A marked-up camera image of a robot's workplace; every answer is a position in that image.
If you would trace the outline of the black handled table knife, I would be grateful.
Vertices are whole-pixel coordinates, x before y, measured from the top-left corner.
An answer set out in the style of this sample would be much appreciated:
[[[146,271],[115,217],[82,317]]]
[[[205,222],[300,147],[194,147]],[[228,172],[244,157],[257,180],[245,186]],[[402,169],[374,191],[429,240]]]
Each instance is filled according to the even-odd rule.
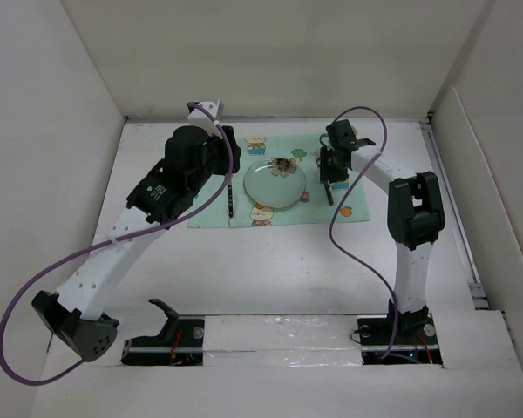
[[[330,188],[330,185],[329,185],[329,181],[327,179],[323,178],[322,164],[321,164],[321,159],[320,158],[316,159],[316,165],[317,165],[317,168],[318,168],[318,175],[319,175],[320,183],[323,185],[323,188],[324,188],[324,191],[325,191],[325,196],[326,196],[326,199],[328,201],[328,204],[330,206],[333,206],[334,205],[334,200],[333,200],[333,197],[332,197],[331,188]]]

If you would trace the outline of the silver fork black handle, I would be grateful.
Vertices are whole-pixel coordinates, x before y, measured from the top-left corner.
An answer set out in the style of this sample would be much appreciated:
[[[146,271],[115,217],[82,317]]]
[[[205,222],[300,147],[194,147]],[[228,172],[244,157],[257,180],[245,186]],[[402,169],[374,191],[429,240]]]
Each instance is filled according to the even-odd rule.
[[[228,193],[228,209],[227,214],[230,219],[234,217],[234,194],[233,194],[233,187],[232,183],[229,182],[227,186],[227,193]]]

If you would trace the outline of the green cartoon print cloth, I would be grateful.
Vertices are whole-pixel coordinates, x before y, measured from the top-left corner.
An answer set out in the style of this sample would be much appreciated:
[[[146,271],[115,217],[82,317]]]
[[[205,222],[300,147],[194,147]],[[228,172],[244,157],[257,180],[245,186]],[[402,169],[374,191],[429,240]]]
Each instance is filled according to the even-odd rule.
[[[344,182],[331,183],[334,205],[330,206],[320,183],[316,159],[320,153],[320,135],[317,133],[245,137],[237,140],[241,148],[241,167],[231,183],[234,194],[234,217],[227,214],[227,189],[214,203],[187,222],[193,229],[243,228],[261,226],[287,226],[301,224],[328,224],[336,210],[336,204],[348,191],[356,178],[354,172]],[[243,180],[248,168],[265,158],[293,158],[303,169],[307,178],[306,191],[293,205],[274,209],[256,204],[246,193]]]

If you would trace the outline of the green floral plate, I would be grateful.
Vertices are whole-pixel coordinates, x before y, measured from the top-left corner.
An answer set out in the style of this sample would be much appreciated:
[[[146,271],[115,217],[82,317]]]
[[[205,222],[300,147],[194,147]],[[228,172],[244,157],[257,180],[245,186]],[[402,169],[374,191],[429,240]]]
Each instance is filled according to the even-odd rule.
[[[307,178],[293,158],[265,158],[253,163],[244,180],[247,195],[261,206],[284,209],[306,191]]]

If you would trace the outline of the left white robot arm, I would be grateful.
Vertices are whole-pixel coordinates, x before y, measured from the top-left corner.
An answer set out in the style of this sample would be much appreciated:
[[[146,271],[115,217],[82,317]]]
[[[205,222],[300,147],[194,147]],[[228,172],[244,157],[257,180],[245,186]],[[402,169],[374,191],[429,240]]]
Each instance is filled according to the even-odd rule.
[[[118,321],[105,313],[113,290],[143,252],[193,204],[214,175],[236,173],[241,152],[234,130],[225,139],[182,126],[165,143],[165,155],[134,187],[105,247],[53,292],[31,305],[46,327],[82,361],[101,357],[117,336]]]

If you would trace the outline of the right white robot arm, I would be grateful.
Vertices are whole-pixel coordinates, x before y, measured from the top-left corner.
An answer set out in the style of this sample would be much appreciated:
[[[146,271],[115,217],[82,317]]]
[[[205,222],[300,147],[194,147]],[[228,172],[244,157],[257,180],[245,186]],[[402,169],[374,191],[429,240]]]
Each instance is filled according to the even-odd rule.
[[[396,243],[397,271],[385,332],[404,343],[428,318],[425,288],[434,243],[445,228],[438,177],[414,172],[385,156],[376,143],[357,138],[346,120],[326,127],[329,145],[320,149],[320,181],[346,180],[348,171],[369,179],[387,195],[386,224]]]

